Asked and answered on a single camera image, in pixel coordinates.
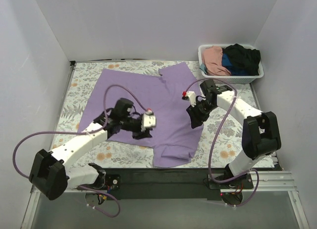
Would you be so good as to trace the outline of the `purple t shirt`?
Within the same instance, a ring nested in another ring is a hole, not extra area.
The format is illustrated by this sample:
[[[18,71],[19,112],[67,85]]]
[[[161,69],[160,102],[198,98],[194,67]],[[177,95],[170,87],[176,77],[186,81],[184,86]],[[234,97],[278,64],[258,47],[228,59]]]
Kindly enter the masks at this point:
[[[192,128],[186,109],[190,103],[182,93],[193,83],[191,90],[201,91],[196,78],[182,62],[159,70],[158,76],[149,76],[104,69],[88,99],[78,131],[82,132],[98,117],[103,107],[112,108],[120,98],[131,99],[121,86],[132,91],[145,108],[150,108],[157,119],[152,138],[135,140],[127,131],[111,137],[113,141],[151,147],[154,166],[176,167],[191,162],[198,148],[203,127]]]

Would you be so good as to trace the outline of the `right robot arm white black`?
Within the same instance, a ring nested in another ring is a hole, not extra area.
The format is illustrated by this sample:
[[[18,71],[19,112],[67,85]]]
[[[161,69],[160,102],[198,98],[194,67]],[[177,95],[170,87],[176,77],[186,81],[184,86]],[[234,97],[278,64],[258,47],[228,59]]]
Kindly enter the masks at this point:
[[[200,81],[203,97],[198,97],[189,88],[182,93],[182,99],[190,102],[186,111],[191,127],[201,126],[216,108],[225,110],[226,117],[232,116],[242,126],[242,151],[226,165],[222,179],[210,177],[215,183],[235,188],[259,161],[281,148],[277,116],[271,111],[256,109],[238,98],[237,89],[227,82],[217,86],[214,79],[204,78]]]

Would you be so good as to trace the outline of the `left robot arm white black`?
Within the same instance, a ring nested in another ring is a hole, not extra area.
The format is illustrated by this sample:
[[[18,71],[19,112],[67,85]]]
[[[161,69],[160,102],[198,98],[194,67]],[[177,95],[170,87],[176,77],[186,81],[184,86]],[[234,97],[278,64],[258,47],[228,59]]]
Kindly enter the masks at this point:
[[[150,132],[156,127],[154,112],[147,109],[143,114],[131,113],[134,103],[119,99],[115,107],[104,111],[77,136],[49,152],[44,149],[34,158],[29,181],[49,200],[60,197],[68,188],[87,186],[105,189],[106,171],[101,166],[90,163],[83,168],[71,166],[95,146],[107,141],[121,130],[132,133],[133,139],[151,138]]]

